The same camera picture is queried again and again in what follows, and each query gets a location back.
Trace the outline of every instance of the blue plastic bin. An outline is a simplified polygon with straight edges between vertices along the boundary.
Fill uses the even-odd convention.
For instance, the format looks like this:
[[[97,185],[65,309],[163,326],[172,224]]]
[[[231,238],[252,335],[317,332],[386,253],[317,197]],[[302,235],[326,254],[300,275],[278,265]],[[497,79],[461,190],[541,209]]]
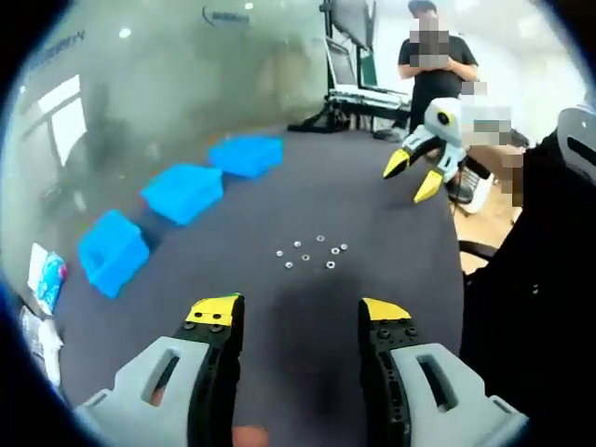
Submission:
[[[220,142],[209,152],[209,162],[223,172],[258,177],[283,161],[279,137],[242,136]]]
[[[222,172],[195,165],[174,165],[141,191],[149,208],[178,225],[189,224],[222,198]]]
[[[149,259],[141,229],[118,210],[111,210],[83,235],[78,255],[88,281],[115,299],[120,288]]]

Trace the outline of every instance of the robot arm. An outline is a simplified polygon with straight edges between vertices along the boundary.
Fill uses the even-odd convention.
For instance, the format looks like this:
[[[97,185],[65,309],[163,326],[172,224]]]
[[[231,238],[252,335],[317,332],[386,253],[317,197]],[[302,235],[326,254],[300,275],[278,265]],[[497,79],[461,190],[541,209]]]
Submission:
[[[232,447],[243,319],[240,294],[199,301],[76,415],[103,445]]]
[[[528,418],[497,396],[442,345],[425,344],[400,307],[359,304],[360,380],[368,445],[512,445]]]
[[[409,135],[400,149],[389,159],[383,177],[390,179],[412,165],[418,158],[434,149],[442,154],[422,182],[414,203],[434,196],[440,186],[450,181],[461,161],[466,157],[461,132],[462,104],[457,98],[437,98],[425,111],[425,122]]]

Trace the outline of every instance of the monitor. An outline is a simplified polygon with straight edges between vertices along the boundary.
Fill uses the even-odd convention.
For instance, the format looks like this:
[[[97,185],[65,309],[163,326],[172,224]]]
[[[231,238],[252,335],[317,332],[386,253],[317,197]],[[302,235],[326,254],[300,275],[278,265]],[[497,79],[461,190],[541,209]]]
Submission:
[[[367,0],[334,0],[332,23],[354,45],[373,49],[373,24]]]
[[[331,67],[333,85],[335,87],[357,85],[349,51],[327,37],[327,55]]]

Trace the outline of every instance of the table surface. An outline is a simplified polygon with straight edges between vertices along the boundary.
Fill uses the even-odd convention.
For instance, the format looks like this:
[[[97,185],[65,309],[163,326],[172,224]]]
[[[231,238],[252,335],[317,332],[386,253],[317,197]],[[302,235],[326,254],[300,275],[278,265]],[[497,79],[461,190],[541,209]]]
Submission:
[[[392,144],[361,132],[284,138],[282,166],[256,180],[226,178],[223,199],[190,225],[150,210],[130,216],[152,255],[117,300],[72,266],[56,320],[73,405],[111,388],[115,372],[173,334],[191,304],[234,291],[246,296],[236,423],[267,427],[272,445],[364,444],[360,298],[402,305],[428,341],[457,352],[463,283],[447,196],[441,188],[412,204],[426,163],[385,182]],[[348,250],[332,256],[342,243]],[[333,270],[324,267],[331,259]]]

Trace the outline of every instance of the white wall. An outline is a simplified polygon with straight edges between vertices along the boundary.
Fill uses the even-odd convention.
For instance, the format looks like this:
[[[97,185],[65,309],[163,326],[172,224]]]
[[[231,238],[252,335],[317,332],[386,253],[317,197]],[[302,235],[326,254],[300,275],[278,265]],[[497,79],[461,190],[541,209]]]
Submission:
[[[489,97],[497,106],[509,107],[512,127],[525,133],[525,103],[522,100],[520,59],[504,47],[478,35],[463,35],[478,61],[478,76],[487,84]]]
[[[412,94],[413,79],[400,79],[398,56],[401,43],[410,35],[412,20],[377,14],[374,25],[374,68],[379,87]]]
[[[582,102],[586,86],[568,56],[542,54],[521,64],[527,135],[540,141],[557,126],[562,109]]]

